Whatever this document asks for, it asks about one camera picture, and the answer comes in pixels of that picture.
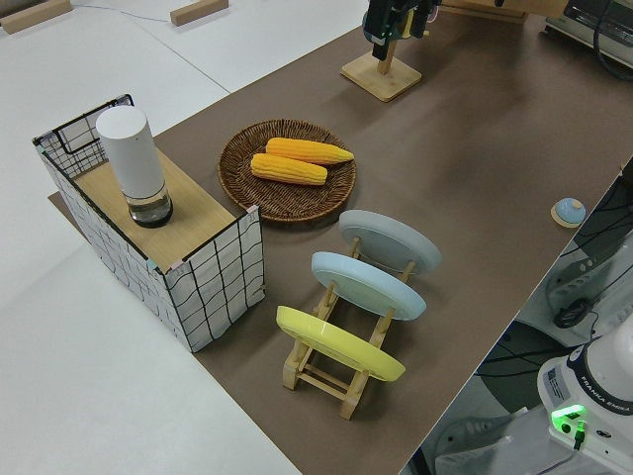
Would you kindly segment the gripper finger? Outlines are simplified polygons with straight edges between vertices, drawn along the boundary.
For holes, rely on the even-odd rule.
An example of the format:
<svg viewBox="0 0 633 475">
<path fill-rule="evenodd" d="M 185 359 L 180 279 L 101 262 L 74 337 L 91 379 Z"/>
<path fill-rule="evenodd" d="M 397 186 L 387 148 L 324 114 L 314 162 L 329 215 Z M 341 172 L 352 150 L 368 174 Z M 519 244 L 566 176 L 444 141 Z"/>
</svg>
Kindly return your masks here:
<svg viewBox="0 0 633 475">
<path fill-rule="evenodd" d="M 412 35 L 415 38 L 422 38 L 430 14 L 431 1 L 419 0 L 416 7 L 414 8 L 412 17 Z"/>
<path fill-rule="evenodd" d="M 375 57 L 386 57 L 392 29 L 394 0 L 370 2 L 370 36 Z"/>
</svg>

